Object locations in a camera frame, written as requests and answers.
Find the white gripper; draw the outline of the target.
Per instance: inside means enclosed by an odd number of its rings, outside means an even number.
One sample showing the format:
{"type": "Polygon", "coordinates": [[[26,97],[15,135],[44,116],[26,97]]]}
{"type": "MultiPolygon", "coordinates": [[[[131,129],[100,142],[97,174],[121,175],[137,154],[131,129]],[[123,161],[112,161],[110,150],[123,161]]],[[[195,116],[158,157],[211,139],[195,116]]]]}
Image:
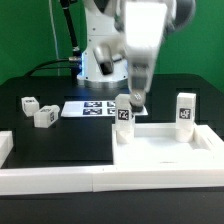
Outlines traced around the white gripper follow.
{"type": "Polygon", "coordinates": [[[113,55],[127,60],[130,104],[133,112],[141,112],[167,23],[168,5],[165,1],[124,1],[121,15],[123,30],[99,42],[93,52],[104,75],[114,70],[113,55]]]}

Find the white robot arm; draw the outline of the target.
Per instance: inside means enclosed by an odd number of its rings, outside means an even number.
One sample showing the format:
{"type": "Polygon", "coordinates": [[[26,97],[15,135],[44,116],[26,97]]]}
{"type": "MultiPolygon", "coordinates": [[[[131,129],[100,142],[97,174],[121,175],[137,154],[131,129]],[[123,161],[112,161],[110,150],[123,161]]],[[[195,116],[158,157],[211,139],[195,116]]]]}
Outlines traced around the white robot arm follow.
{"type": "Polygon", "coordinates": [[[92,86],[125,79],[129,104],[140,112],[164,39],[189,24],[196,0],[83,0],[87,47],[83,76],[92,86]]]}

